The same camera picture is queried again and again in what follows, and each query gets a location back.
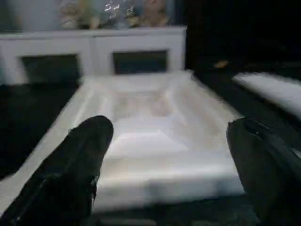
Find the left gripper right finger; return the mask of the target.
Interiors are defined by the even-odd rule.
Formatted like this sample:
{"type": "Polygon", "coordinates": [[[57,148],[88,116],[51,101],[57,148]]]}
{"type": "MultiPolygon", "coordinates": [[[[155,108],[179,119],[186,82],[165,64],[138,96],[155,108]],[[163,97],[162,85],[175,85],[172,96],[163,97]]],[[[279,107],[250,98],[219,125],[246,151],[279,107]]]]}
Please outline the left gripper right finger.
{"type": "Polygon", "coordinates": [[[301,224],[301,159],[277,133],[241,118],[226,138],[245,193],[262,226],[301,224]]]}

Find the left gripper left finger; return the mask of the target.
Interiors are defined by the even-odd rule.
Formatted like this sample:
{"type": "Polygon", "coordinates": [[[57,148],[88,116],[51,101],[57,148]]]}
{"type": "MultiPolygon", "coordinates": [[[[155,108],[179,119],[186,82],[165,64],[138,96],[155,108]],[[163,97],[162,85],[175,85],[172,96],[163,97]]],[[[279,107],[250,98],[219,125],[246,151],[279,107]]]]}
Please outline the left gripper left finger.
{"type": "Polygon", "coordinates": [[[1,225],[80,225],[92,212],[113,132],[112,122],[102,115],[73,128],[4,211],[1,225]]]}

